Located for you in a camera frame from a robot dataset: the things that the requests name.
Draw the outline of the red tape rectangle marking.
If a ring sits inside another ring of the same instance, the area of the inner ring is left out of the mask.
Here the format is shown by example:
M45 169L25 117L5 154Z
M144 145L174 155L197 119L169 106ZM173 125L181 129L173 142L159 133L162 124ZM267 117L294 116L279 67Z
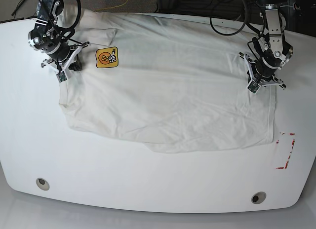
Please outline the red tape rectangle marking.
M276 141L273 166L275 169L286 169L288 167L295 144L295 133L280 132Z

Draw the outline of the white printed t-shirt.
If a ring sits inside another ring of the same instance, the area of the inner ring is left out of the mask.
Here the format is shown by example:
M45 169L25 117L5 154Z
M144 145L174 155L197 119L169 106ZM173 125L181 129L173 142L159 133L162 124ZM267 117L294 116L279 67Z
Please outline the white printed t-shirt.
M83 69L60 84L70 128L161 153L224 151L274 138L275 87L247 89L251 33L135 13L81 12Z

